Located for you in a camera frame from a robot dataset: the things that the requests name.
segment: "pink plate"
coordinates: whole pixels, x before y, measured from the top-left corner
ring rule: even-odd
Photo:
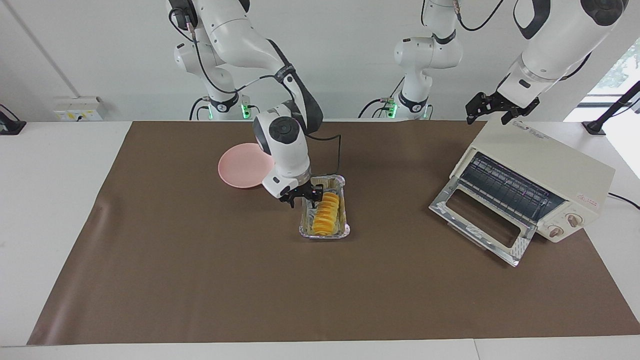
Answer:
[[[220,179],[234,188],[249,189],[262,184],[275,162],[256,143],[242,143],[220,158]]]

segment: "white table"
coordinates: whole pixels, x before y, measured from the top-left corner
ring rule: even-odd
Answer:
[[[0,359],[634,359],[640,336],[21,347],[86,221],[130,122],[31,123],[0,138]],[[612,192],[640,199],[640,179],[606,138],[580,124],[529,124],[617,170]],[[587,232],[640,318],[640,212],[607,199]]]

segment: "wire rack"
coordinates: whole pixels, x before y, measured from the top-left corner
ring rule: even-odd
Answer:
[[[564,199],[477,153],[461,177],[462,185],[523,224],[535,224]]]

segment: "black stand base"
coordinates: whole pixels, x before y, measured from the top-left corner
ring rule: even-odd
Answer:
[[[0,130],[0,135],[18,135],[27,123],[24,121],[16,121],[14,124],[18,125],[18,127],[11,131]]]
[[[590,125],[590,124],[591,124],[591,122],[589,122],[589,121],[584,121],[584,122],[582,123],[582,126],[584,126],[584,129],[585,129],[589,134],[591,134],[591,135],[606,135],[606,134],[607,134],[607,133],[605,133],[605,132],[604,132],[604,130],[602,130],[602,129],[601,129],[600,131],[595,131],[595,130],[591,129],[591,128],[589,127],[589,125]]]

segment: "black stand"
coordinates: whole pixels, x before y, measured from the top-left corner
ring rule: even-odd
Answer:
[[[631,86],[631,89],[620,97],[618,101],[616,101],[611,107],[604,113],[602,116],[596,121],[585,121],[582,123],[586,131],[591,135],[606,135],[602,130],[602,126],[609,120],[613,115],[615,115],[618,110],[622,109],[624,105],[626,105],[631,99],[636,96],[637,93],[640,92],[640,81],[638,81],[634,86]]]
[[[0,135],[18,135],[27,123],[13,121],[0,111]]]

